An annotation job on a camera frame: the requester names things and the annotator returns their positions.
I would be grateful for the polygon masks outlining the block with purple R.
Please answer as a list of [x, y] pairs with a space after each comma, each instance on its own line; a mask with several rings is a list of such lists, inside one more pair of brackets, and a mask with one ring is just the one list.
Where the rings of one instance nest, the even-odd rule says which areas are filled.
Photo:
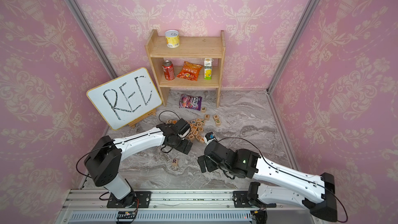
[[178, 165], [179, 165], [179, 160], [176, 159], [176, 158], [174, 158], [174, 159], [172, 160], [172, 167], [178, 167]]

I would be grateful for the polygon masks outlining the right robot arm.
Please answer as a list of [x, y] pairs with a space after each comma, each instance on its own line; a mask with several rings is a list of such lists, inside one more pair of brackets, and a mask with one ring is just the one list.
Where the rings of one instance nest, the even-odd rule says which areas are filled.
[[330, 173], [302, 173], [266, 159], [248, 149], [233, 151], [216, 141], [208, 142], [198, 157], [203, 173], [220, 169], [230, 179], [249, 178], [247, 199], [250, 205], [289, 204], [303, 207], [322, 220], [338, 221], [335, 180]]

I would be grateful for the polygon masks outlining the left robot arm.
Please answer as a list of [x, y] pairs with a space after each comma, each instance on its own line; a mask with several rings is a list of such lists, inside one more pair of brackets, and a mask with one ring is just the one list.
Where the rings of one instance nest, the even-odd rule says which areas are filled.
[[127, 206], [136, 202], [137, 196], [129, 183], [119, 174], [126, 158], [153, 147], [170, 147], [188, 154], [192, 142], [187, 139], [191, 127], [183, 119], [176, 123], [161, 123], [156, 127], [125, 138], [102, 137], [86, 155], [84, 165], [97, 187], [104, 187], [117, 203]]

